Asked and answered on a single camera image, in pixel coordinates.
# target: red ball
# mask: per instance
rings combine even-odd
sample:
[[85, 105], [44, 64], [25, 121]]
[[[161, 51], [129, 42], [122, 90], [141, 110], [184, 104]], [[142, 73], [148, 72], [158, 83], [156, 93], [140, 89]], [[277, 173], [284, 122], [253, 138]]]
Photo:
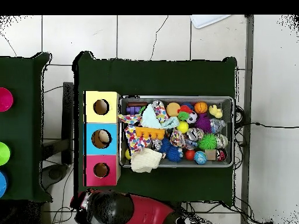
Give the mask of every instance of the red ball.
[[195, 155], [195, 151], [194, 150], [187, 150], [185, 153], [186, 159], [187, 160], [193, 160], [194, 159], [194, 155]]

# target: table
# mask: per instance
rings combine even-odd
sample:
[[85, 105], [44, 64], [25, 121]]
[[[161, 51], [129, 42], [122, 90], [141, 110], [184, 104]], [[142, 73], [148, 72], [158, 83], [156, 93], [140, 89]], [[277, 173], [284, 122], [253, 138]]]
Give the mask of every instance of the table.
[[[235, 98], [235, 58], [223, 61], [126, 61], [94, 59], [81, 52], [74, 60], [75, 74], [75, 190], [83, 186], [83, 92], [114, 91], [120, 95], [231, 96]], [[121, 168], [114, 189], [163, 201], [224, 201], [232, 205], [233, 167], [157, 168], [151, 173], [135, 173]]]

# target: pink circle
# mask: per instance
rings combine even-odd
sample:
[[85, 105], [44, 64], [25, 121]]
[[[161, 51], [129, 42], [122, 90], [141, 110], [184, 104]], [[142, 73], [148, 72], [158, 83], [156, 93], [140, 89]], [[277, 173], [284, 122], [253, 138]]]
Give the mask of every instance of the pink circle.
[[12, 103], [13, 97], [11, 92], [4, 87], [0, 87], [0, 112], [10, 109]]

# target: pink box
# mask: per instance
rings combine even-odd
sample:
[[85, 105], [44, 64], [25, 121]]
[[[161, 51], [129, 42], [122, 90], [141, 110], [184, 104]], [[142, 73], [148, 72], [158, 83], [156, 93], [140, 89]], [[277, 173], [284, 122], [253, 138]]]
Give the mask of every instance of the pink box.
[[[106, 177], [99, 178], [94, 174], [94, 167], [105, 163], [109, 167]], [[86, 156], [86, 186], [116, 186], [120, 177], [120, 166], [117, 155], [87, 155]]]

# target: orange basketball ball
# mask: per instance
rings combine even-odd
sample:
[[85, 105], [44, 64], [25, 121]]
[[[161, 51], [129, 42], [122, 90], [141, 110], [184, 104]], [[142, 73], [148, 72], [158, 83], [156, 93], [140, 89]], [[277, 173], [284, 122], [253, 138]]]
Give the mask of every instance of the orange basketball ball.
[[197, 102], [194, 106], [194, 110], [199, 114], [205, 113], [208, 110], [208, 105], [203, 101]]

